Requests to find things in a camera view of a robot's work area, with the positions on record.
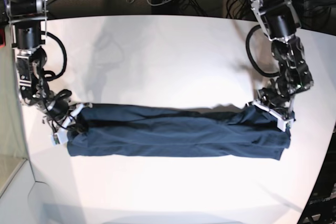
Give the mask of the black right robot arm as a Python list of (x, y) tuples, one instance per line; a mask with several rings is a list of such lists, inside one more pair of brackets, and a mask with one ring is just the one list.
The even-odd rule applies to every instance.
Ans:
[[(12, 33), (11, 47), (18, 74), (19, 98), (26, 106), (36, 106), (44, 115), (53, 133), (59, 131), (86, 131), (77, 121), (76, 105), (70, 105), (70, 90), (54, 93), (49, 83), (60, 78), (67, 68), (67, 52), (64, 44), (47, 31), (48, 0), (4, 0), (6, 15)], [(63, 63), (59, 73), (45, 70), (47, 54), (43, 49), (46, 38), (55, 41), (62, 54)]]

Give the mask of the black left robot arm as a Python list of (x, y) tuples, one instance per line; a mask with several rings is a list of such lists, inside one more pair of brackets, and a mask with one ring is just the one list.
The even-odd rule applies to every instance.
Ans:
[[(309, 91), (315, 84), (312, 65), (297, 32), (301, 21), (292, 0), (248, 0), (257, 24), (245, 39), (245, 50), (252, 68), (268, 78), (268, 85), (257, 91), (250, 105), (277, 120), (278, 128), (288, 129), (295, 121), (293, 105), (297, 95)], [(260, 30), (271, 44), (271, 56), (278, 70), (266, 72), (252, 56), (250, 41)]]

